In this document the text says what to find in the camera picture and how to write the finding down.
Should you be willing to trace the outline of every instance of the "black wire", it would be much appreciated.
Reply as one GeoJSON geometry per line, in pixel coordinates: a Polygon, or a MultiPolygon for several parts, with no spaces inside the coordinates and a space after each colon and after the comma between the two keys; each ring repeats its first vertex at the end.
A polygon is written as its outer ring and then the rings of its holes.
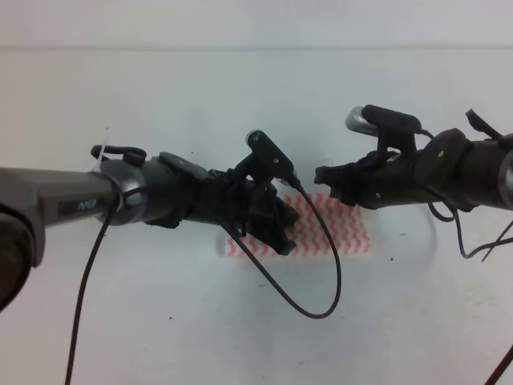
{"type": "Polygon", "coordinates": [[[82,313],[82,304],[83,304],[83,296],[86,292],[87,279],[89,278],[89,273],[91,272],[91,268],[93,266],[93,262],[95,261],[96,254],[98,253],[98,249],[102,244],[103,236],[107,231],[107,227],[112,221],[112,218],[119,206],[119,195],[116,196],[114,201],[112,202],[111,207],[109,208],[107,217],[103,222],[102,228],[96,237],[95,245],[91,251],[91,255],[89,256],[89,260],[87,261],[86,269],[83,271],[82,281],[80,282],[79,296],[77,298],[77,305],[75,307],[75,318],[73,319],[73,329],[71,332],[71,343],[70,343],[70,354],[67,360],[67,370],[66,370],[66,381],[65,385],[71,384],[71,374],[73,373],[73,364],[75,362],[75,350],[77,347],[77,338],[79,336],[79,323],[80,323],[80,314],[82,313]]]}
{"type": "Polygon", "coordinates": [[[499,235],[497,240],[495,242],[493,242],[493,246],[489,248],[489,250],[487,251],[487,254],[483,257],[481,262],[484,262],[484,260],[488,258],[488,256],[493,251],[493,249],[498,245],[498,242],[500,242],[503,239],[503,237],[506,235],[506,233],[510,230],[510,228],[512,226],[513,226],[513,221],[511,221],[510,224],[508,226],[506,226],[506,228],[501,232],[501,234],[499,235]]]}
{"type": "Polygon", "coordinates": [[[499,363],[499,365],[495,368],[494,372],[491,374],[490,378],[485,382],[485,385],[494,385],[499,381],[501,375],[504,374],[507,367],[513,362],[513,346],[506,353],[503,360],[499,363]]]}
{"type": "Polygon", "coordinates": [[[433,214],[433,216],[438,219],[439,221],[442,221],[442,222],[452,222],[454,220],[454,216],[452,217],[445,217],[443,216],[435,207],[432,203],[428,203],[427,204],[427,207],[430,208],[430,211],[431,213],[433,214]]]}
{"type": "Polygon", "coordinates": [[[462,254],[462,256],[466,259],[472,258],[474,255],[479,253],[480,251],[486,250],[486,249],[493,249],[496,246],[502,246],[502,245],[509,245],[510,243],[513,243],[513,237],[506,238],[506,239],[500,239],[502,238],[506,232],[513,226],[513,221],[505,228],[505,230],[501,233],[497,241],[486,243],[484,245],[480,245],[479,247],[476,247],[473,249],[470,253],[466,253],[465,249],[463,247],[463,236],[462,236],[462,226],[459,221],[459,215],[458,211],[454,210],[454,218],[456,220],[456,231],[458,232],[458,245],[459,245],[459,252],[462,254]]]}
{"type": "Polygon", "coordinates": [[[420,130],[419,132],[420,135],[424,135],[424,136],[427,136],[428,138],[430,138],[431,140],[434,139],[434,135],[431,134],[429,131],[427,130],[420,130]]]}
{"type": "Polygon", "coordinates": [[[297,310],[299,313],[303,314],[304,316],[308,318],[314,318],[314,319],[321,319],[326,318],[330,314],[333,313],[335,308],[337,307],[338,301],[340,300],[340,294],[341,294],[341,286],[342,286],[342,270],[341,270],[341,263],[340,258],[338,256],[337,247],[335,245],[335,242],[333,241],[333,238],[331,234],[329,233],[328,226],[326,226],[326,223],[321,217],[321,214],[317,211],[317,208],[313,204],[313,202],[310,200],[308,194],[305,192],[305,190],[300,187],[297,189],[299,193],[305,198],[306,202],[312,209],[313,213],[315,214],[315,217],[321,224],[321,227],[328,238],[328,242],[331,245],[331,249],[333,251],[333,255],[335,256],[335,265],[337,267],[337,288],[335,291],[335,297],[333,299],[333,302],[329,309],[325,311],[324,313],[315,314],[310,313],[309,311],[303,309],[301,306],[299,306],[276,282],[271,274],[265,269],[265,267],[257,260],[257,258],[253,255],[253,253],[246,247],[246,245],[240,240],[240,237],[238,234],[234,233],[228,226],[224,225],[223,221],[218,221],[219,225],[223,227],[223,229],[228,233],[230,237],[233,238],[233,240],[239,245],[239,247],[244,251],[244,253],[248,256],[248,258],[253,262],[253,264],[259,269],[259,271],[264,275],[264,277],[269,281],[269,283],[276,289],[276,291],[283,297],[283,299],[295,310],[297,310]]]}

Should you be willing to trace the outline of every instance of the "black cable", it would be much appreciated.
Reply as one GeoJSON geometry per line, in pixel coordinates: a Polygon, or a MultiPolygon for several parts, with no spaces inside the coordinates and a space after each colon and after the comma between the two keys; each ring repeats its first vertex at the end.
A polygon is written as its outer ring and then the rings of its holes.
{"type": "Polygon", "coordinates": [[[341,286],[342,286],[342,270],[341,270],[341,263],[340,258],[338,256],[337,247],[335,245],[335,242],[333,241],[333,238],[331,234],[329,233],[328,226],[326,226],[326,223],[321,217],[321,214],[317,211],[317,208],[313,204],[312,200],[310,200],[308,194],[305,192],[305,190],[300,186],[297,191],[305,198],[306,203],[310,206],[313,213],[315,214],[315,217],[319,221],[319,224],[321,224],[321,227],[328,238],[328,242],[331,245],[331,249],[333,251],[333,255],[335,256],[335,265],[337,267],[337,288],[335,291],[335,297],[333,299],[333,302],[329,309],[325,311],[324,313],[315,314],[310,313],[309,311],[303,309],[301,306],[299,306],[276,282],[271,274],[267,271],[267,269],[257,260],[257,258],[253,255],[253,253],[246,247],[246,245],[240,240],[240,237],[238,234],[234,233],[228,226],[226,226],[223,221],[218,221],[219,225],[223,227],[223,229],[228,233],[230,237],[233,238],[233,240],[239,245],[239,247],[244,251],[244,253],[248,256],[248,258],[253,262],[253,264],[259,269],[259,271],[264,275],[264,277],[269,281],[269,283],[274,287],[274,289],[283,297],[283,299],[295,310],[297,310],[299,313],[303,314],[304,316],[308,318],[314,318],[314,319],[321,319],[326,318],[330,314],[333,313],[335,308],[337,307],[338,301],[340,300],[340,294],[341,294],[341,286]]]}
{"type": "Polygon", "coordinates": [[[434,139],[434,135],[431,134],[429,131],[427,130],[420,130],[420,132],[418,132],[419,135],[424,135],[424,136],[427,136],[428,138],[430,138],[431,140],[434,139]]]}
{"type": "Polygon", "coordinates": [[[501,237],[504,236],[504,234],[506,234],[506,231],[508,231],[512,226],[513,226],[513,222],[511,222],[506,228],[505,230],[503,231],[503,233],[501,233],[501,235],[499,236],[499,238],[497,239],[497,241],[494,241],[494,242],[491,242],[491,243],[486,243],[484,245],[480,245],[479,247],[476,247],[475,249],[473,249],[470,253],[466,253],[465,252],[465,249],[463,247],[463,236],[462,236],[462,226],[461,226],[461,223],[459,221],[459,215],[458,215],[458,211],[455,210],[454,211],[454,218],[456,220],[456,231],[458,232],[458,245],[459,245],[459,252],[462,254],[462,256],[466,259],[469,259],[469,258],[472,258],[474,255],[476,255],[477,253],[479,253],[480,251],[483,251],[485,249],[493,249],[494,247],[496,246],[502,246],[502,245],[509,245],[510,243],[513,243],[513,237],[511,238],[506,238],[506,239],[500,239],[501,237]]]}
{"type": "Polygon", "coordinates": [[[511,362],[513,362],[513,346],[506,353],[503,360],[499,363],[499,365],[495,368],[494,372],[491,374],[490,378],[485,382],[485,385],[494,385],[499,381],[501,375],[504,374],[507,367],[510,366],[511,362]]]}
{"type": "Polygon", "coordinates": [[[487,254],[483,257],[481,262],[484,262],[484,260],[488,258],[488,256],[493,251],[493,249],[498,245],[498,242],[500,242],[503,239],[503,237],[506,235],[506,233],[510,230],[510,228],[512,226],[513,226],[513,221],[511,221],[510,224],[508,226],[506,226],[506,228],[501,232],[501,234],[499,235],[497,240],[495,242],[493,242],[493,246],[489,248],[489,250],[487,251],[487,254]]]}
{"type": "Polygon", "coordinates": [[[454,216],[452,217],[445,217],[444,215],[442,215],[435,207],[434,205],[430,202],[427,204],[427,207],[430,208],[430,211],[431,213],[433,214],[433,216],[438,219],[439,221],[442,221],[442,222],[452,222],[454,220],[454,216]]]}
{"type": "MultiPolygon", "coordinates": [[[[135,195],[136,193],[141,193],[145,189],[146,189],[145,187],[134,188],[131,191],[124,193],[123,199],[131,197],[132,195],[135,195]]],[[[105,236],[105,232],[107,231],[109,224],[112,222],[112,218],[114,217],[114,215],[118,209],[119,203],[120,203],[120,198],[119,198],[119,195],[117,195],[116,198],[114,199],[114,201],[112,202],[112,205],[109,208],[109,211],[107,212],[107,216],[105,218],[105,221],[103,222],[102,228],[100,229],[98,236],[96,237],[96,241],[95,241],[95,244],[91,251],[91,255],[89,256],[89,260],[87,261],[86,268],[83,271],[82,281],[80,282],[80,288],[79,288],[79,296],[77,298],[77,305],[75,307],[75,317],[73,319],[73,329],[71,332],[70,353],[69,353],[68,360],[67,360],[66,380],[64,382],[65,385],[71,384],[71,374],[73,373],[73,364],[75,363],[75,351],[76,351],[76,347],[77,347],[77,338],[79,336],[80,314],[82,313],[83,297],[84,297],[84,294],[86,293],[87,279],[89,278],[89,273],[91,272],[91,268],[95,261],[96,254],[98,253],[98,249],[99,249],[100,245],[102,244],[102,240],[103,240],[103,237],[105,236]]]]}

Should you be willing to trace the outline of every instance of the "red and white striped cloth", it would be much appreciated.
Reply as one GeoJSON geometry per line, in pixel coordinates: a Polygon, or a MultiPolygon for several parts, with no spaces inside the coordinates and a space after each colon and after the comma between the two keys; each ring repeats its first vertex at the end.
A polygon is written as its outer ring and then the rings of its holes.
{"type": "MultiPolygon", "coordinates": [[[[355,256],[370,251],[370,236],[359,206],[346,206],[339,200],[330,198],[328,194],[320,192],[309,194],[309,197],[328,226],[339,254],[355,256]]],[[[285,195],[284,201],[301,215],[292,229],[286,229],[287,236],[296,242],[296,247],[288,257],[333,257],[328,238],[305,199],[300,194],[294,194],[285,195]]],[[[250,235],[243,238],[243,242],[256,257],[281,257],[269,246],[250,235]]],[[[245,256],[230,237],[225,242],[224,252],[229,257],[245,256]]]]}

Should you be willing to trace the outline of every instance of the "white background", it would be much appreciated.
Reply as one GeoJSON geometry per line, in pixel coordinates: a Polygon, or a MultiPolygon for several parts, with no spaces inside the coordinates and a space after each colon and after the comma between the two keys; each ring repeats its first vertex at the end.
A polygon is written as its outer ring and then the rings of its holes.
{"type": "Polygon", "coordinates": [[[511,45],[512,11],[505,0],[1,0],[0,44],[511,45]]]}
{"type": "MultiPolygon", "coordinates": [[[[375,146],[343,127],[354,105],[398,109],[435,134],[458,127],[478,139],[464,116],[472,107],[510,131],[513,52],[404,47],[509,44],[506,3],[281,2],[274,12],[271,2],[219,2],[208,12],[208,2],[84,4],[1,3],[2,166],[86,171],[108,126],[113,144],[226,169],[259,128],[312,191],[315,167],[375,146]],[[486,28],[475,28],[480,20],[486,28]],[[334,49],[358,44],[374,49],[334,49]],[[380,48],[393,45],[401,49],[380,48]]],[[[463,215],[467,248],[509,220],[492,209],[463,215]]],[[[73,383],[483,383],[513,342],[510,250],[465,261],[454,226],[422,207],[366,212],[366,221],[372,255],[343,261],[341,304],[323,321],[295,313],[256,269],[223,257],[213,226],[109,229],[73,383]]],[[[43,264],[0,314],[2,383],[63,382],[98,230],[89,220],[47,232],[43,264]]],[[[267,266],[303,306],[329,305],[328,258],[267,266]]]]}

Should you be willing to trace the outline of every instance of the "black mount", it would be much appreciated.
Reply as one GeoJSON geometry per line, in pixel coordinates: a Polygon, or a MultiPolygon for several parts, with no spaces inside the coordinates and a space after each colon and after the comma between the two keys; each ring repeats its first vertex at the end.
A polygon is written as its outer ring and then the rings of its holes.
{"type": "Polygon", "coordinates": [[[370,104],[362,109],[362,116],[378,131],[378,150],[375,152],[377,166],[390,158],[389,148],[395,148],[406,156],[417,151],[415,134],[422,127],[415,116],[370,104]]]}
{"type": "Polygon", "coordinates": [[[261,131],[249,135],[248,145],[252,153],[226,172],[207,171],[161,152],[157,161],[176,174],[180,187],[173,192],[173,200],[184,209],[148,224],[174,229],[184,219],[217,223],[230,235],[249,233],[278,254],[289,254],[296,244],[287,238],[285,228],[292,227],[299,214],[277,196],[271,181],[287,179],[293,165],[261,131]]]}

